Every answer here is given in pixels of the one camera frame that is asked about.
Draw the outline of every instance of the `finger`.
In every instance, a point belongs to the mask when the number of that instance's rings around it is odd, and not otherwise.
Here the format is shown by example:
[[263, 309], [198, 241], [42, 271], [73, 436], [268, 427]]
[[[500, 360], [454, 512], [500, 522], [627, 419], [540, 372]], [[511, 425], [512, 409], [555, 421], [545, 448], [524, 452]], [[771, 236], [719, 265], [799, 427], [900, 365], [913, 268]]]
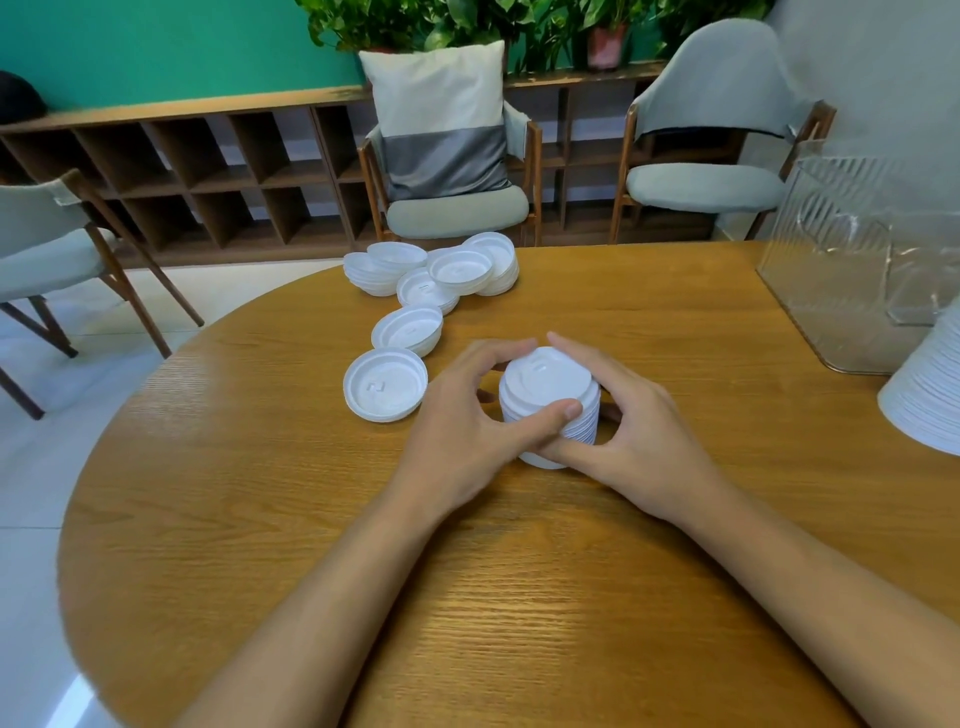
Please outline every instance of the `finger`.
[[555, 349], [559, 349], [575, 362], [589, 369], [593, 378], [600, 382], [615, 400], [623, 401], [628, 397], [630, 385], [633, 384], [636, 374], [623, 364], [599, 349], [567, 339], [554, 331], [550, 331], [546, 337]]
[[507, 449], [510, 457], [534, 448], [551, 437], [556, 436], [571, 421], [580, 417], [584, 406], [576, 400], [557, 400], [529, 417], [507, 424]]
[[594, 480], [598, 480], [596, 466], [603, 456], [602, 450], [604, 447], [603, 445], [588, 445], [560, 436], [542, 443], [534, 452], [547, 460], [566, 465], [568, 468], [573, 468], [575, 471], [580, 471], [584, 475], [589, 475]]
[[623, 422], [623, 410], [615, 401], [600, 402], [600, 417], [604, 420], [610, 420], [612, 423]]
[[467, 376], [479, 381], [480, 377], [489, 372], [494, 365], [526, 356], [536, 347], [537, 339], [523, 339], [522, 341], [488, 339], [474, 342], [457, 357], [457, 360], [451, 365], [451, 369], [464, 372]]

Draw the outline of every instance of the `round wooden table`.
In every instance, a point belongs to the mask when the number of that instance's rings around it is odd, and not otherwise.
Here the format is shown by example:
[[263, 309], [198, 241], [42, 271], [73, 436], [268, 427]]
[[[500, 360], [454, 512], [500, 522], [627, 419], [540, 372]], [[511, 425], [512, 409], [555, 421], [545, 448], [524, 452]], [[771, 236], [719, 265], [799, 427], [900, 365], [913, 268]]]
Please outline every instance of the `round wooden table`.
[[[757, 252], [518, 250], [516, 288], [462, 299], [427, 368], [551, 328], [601, 347], [670, 389], [736, 482], [960, 619], [960, 459], [887, 424], [881, 378], [819, 363]], [[342, 380], [396, 307], [339, 269], [286, 285], [184, 346], [104, 433], [63, 526], [60, 604], [126, 724], [176, 716], [387, 480], [413, 418], [355, 417]], [[516, 462], [427, 549], [348, 723], [855, 719], [682, 533], [577, 473]]]

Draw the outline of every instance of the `green wall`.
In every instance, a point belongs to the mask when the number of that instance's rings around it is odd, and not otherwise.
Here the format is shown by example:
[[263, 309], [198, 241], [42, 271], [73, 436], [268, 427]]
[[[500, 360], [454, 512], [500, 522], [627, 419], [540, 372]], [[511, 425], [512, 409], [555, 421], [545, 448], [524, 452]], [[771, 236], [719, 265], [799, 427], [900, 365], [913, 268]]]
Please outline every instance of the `green wall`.
[[0, 69], [52, 109], [357, 84], [294, 0], [9, 0]]

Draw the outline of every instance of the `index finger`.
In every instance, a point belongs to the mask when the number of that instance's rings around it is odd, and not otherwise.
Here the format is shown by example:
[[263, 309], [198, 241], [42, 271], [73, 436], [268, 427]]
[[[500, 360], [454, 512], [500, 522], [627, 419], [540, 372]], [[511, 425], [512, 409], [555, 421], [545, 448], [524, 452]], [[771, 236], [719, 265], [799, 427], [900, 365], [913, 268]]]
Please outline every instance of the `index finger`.
[[451, 369], [463, 372], [467, 376], [480, 381], [480, 377], [489, 372], [494, 366], [505, 361], [512, 361], [526, 356], [537, 347], [537, 339], [523, 339], [508, 341], [505, 339], [487, 339], [475, 341], [467, 347]]
[[600, 382], [615, 400], [622, 403], [630, 396], [630, 387], [636, 381], [635, 377], [638, 377], [635, 372], [599, 349], [568, 339], [554, 331], [550, 331], [546, 337], [555, 349], [589, 369], [593, 378]]

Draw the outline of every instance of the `wooden chair frame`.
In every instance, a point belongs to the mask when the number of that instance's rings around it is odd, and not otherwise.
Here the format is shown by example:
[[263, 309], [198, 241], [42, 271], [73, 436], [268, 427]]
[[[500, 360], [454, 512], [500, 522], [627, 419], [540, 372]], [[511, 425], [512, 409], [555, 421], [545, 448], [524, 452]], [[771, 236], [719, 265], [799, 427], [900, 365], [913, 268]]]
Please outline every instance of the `wooden chair frame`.
[[[79, 200], [91, 204], [94, 209], [97, 210], [97, 212], [103, 215], [104, 219], [107, 221], [107, 224], [113, 228], [117, 237], [126, 242], [128, 245], [132, 246], [140, 254], [144, 263], [146, 263], [147, 268], [149, 268], [151, 273], [156, 276], [156, 279], [160, 281], [160, 284], [166, 288], [167, 291], [169, 291], [170, 295], [173, 296], [183, 310], [186, 311], [187, 315], [193, 319], [194, 323], [198, 327], [203, 326], [204, 319], [202, 319], [200, 314], [197, 313], [192, 305], [190, 305], [187, 299], [178, 290], [177, 286], [175, 286], [174, 283], [167, 278], [167, 275], [156, 264], [156, 261], [154, 260], [153, 256], [150, 255], [150, 251], [147, 250], [146, 246], [144, 246], [143, 243], [133, 236], [127, 226], [124, 225], [123, 221], [120, 220], [117, 214], [104, 201], [93, 185], [84, 178], [80, 171], [76, 169], [70, 170], [60, 178], [60, 181], [63, 182], [67, 189], [69, 189]], [[107, 268], [107, 270], [100, 276], [100, 280], [108, 285], [113, 292], [120, 296], [120, 298], [122, 298], [124, 301], [130, 302], [130, 305], [133, 307], [133, 311], [136, 313], [137, 318], [140, 319], [140, 323], [143, 324], [143, 327], [147, 330], [147, 333], [150, 334], [150, 338], [153, 340], [156, 348], [159, 350], [160, 355], [166, 359], [171, 354], [170, 347], [163, 338], [163, 334], [160, 333], [159, 328], [156, 327], [150, 312], [137, 295], [136, 290], [130, 283], [130, 279], [127, 278], [127, 273], [124, 271], [123, 266], [120, 265], [120, 261], [117, 259], [113, 249], [104, 239], [104, 236], [100, 233], [100, 229], [94, 223], [90, 222], [84, 225], [84, 230], [86, 231], [86, 234], [90, 236], [90, 241], [93, 243], [94, 247], [96, 247], [97, 253], [100, 254], [100, 258], [104, 261], [104, 266]], [[43, 296], [31, 296], [28, 298], [28, 301], [34, 308], [36, 315], [39, 317], [40, 323], [27, 316], [12, 303], [0, 303], [0, 311], [6, 313], [16, 322], [22, 324], [24, 327], [28, 328], [41, 339], [56, 347], [67, 356], [71, 358], [76, 356], [77, 350], [70, 345], [69, 338], [60, 327], [60, 324], [57, 323], [57, 319], [54, 318], [53, 313], [47, 307]], [[16, 384], [16, 382], [14, 382], [2, 369], [0, 369], [0, 389], [3, 389], [11, 397], [13, 397], [13, 399], [35, 420], [39, 420], [41, 417], [43, 417], [43, 410], [40, 409], [36, 402], [31, 400], [30, 397]]]
[[[810, 114], [804, 121], [804, 125], [800, 129], [800, 133], [797, 134], [793, 146], [790, 147], [786, 161], [780, 168], [781, 180], [786, 182], [786, 178], [790, 176], [793, 165], [797, 161], [800, 145], [803, 142], [810, 141], [811, 139], [827, 138], [830, 127], [833, 126], [833, 119], [836, 117], [836, 113], [837, 109], [824, 101], [818, 101], [813, 105], [813, 109], [810, 110]], [[616, 244], [617, 237], [620, 234], [620, 220], [623, 216], [623, 206], [632, 206], [634, 208], [634, 221], [639, 218], [640, 211], [643, 208], [643, 204], [637, 202], [627, 193], [627, 175], [630, 173], [630, 154], [636, 143], [634, 139], [636, 134], [636, 121], [636, 107], [631, 106], [630, 110], [627, 111], [627, 124], [623, 132], [623, 145], [620, 149], [620, 166], [617, 170], [616, 194], [613, 196], [613, 218], [610, 224], [610, 245]], [[653, 137], [650, 134], [646, 134], [642, 137], [642, 143], [647, 147], [647, 152], [652, 154]], [[745, 240], [753, 240], [756, 237], [764, 220], [767, 219], [767, 215], [771, 212], [774, 212], [774, 210], [768, 209], [757, 214], [753, 224], [750, 226], [750, 230], [747, 232], [747, 236], [744, 238]]]
[[[534, 211], [527, 215], [527, 219], [520, 223], [520, 245], [525, 246], [527, 230], [533, 225], [534, 246], [538, 247], [543, 240], [543, 131], [533, 121], [526, 126], [524, 143], [523, 184], [520, 188], [533, 205]], [[383, 181], [383, 173], [376, 159], [373, 143], [364, 139], [357, 149], [360, 156], [360, 170], [363, 172], [364, 185], [367, 187], [367, 199], [373, 214], [373, 229], [378, 241], [399, 240], [400, 237], [387, 227], [386, 209], [390, 205], [387, 197], [387, 188]]]

